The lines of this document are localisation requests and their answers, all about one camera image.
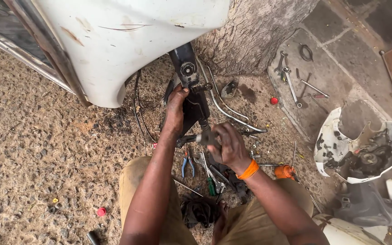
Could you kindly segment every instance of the orange thread bracelet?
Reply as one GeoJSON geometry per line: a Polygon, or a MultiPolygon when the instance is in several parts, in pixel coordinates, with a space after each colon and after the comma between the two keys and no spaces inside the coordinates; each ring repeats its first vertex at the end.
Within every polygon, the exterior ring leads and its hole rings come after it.
{"type": "Polygon", "coordinates": [[[246,171],[240,176],[236,175],[239,180],[245,180],[250,177],[252,177],[258,170],[260,169],[260,166],[257,164],[255,159],[252,159],[252,162],[250,165],[247,167],[246,171]]]}

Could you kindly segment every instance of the black metal frame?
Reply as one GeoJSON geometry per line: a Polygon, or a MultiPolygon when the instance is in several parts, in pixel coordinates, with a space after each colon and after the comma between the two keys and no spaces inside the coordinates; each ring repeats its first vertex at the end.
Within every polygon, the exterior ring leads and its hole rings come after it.
{"type": "MultiPolygon", "coordinates": [[[[182,143],[192,142],[194,140],[190,138],[187,139],[184,135],[196,122],[199,122],[202,130],[209,130],[210,125],[208,123],[208,118],[210,117],[210,109],[208,108],[205,93],[203,91],[195,92],[191,89],[199,84],[196,57],[192,45],[190,43],[186,43],[169,52],[169,55],[173,66],[175,67],[175,72],[181,80],[182,86],[190,89],[188,97],[182,104],[184,122],[178,141],[181,141],[182,143]]],[[[171,80],[164,94],[164,101],[166,103],[174,87],[175,83],[171,80]]]]}

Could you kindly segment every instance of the man's left hand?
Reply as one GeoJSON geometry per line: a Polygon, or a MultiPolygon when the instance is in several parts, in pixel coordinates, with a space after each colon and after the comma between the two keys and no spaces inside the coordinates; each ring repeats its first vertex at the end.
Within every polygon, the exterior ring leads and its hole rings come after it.
{"type": "Polygon", "coordinates": [[[182,132],[182,124],[184,121],[184,113],[182,112],[182,103],[184,99],[189,95],[188,88],[182,88],[181,84],[178,84],[172,93],[169,95],[166,108],[166,119],[162,131],[168,133],[180,134],[182,132]]]}

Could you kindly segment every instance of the green screwdriver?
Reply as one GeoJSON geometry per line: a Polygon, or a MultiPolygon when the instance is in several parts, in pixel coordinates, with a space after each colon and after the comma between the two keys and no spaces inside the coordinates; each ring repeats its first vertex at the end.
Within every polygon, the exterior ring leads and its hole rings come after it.
{"type": "Polygon", "coordinates": [[[203,158],[203,162],[205,164],[206,174],[208,175],[208,178],[206,180],[208,182],[208,190],[210,192],[210,196],[214,197],[217,195],[216,188],[214,187],[214,181],[211,178],[210,173],[208,172],[208,166],[206,165],[205,154],[203,152],[202,152],[202,158],[203,158]]]}

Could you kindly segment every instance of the bare foot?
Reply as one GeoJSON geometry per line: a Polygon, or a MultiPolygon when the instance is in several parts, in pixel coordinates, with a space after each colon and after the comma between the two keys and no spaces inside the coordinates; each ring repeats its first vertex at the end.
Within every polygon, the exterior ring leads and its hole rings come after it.
{"type": "Polygon", "coordinates": [[[226,225],[226,218],[228,217],[229,206],[224,200],[219,203],[220,217],[214,223],[213,238],[211,239],[211,245],[216,245],[223,238],[222,231],[226,225]]]}

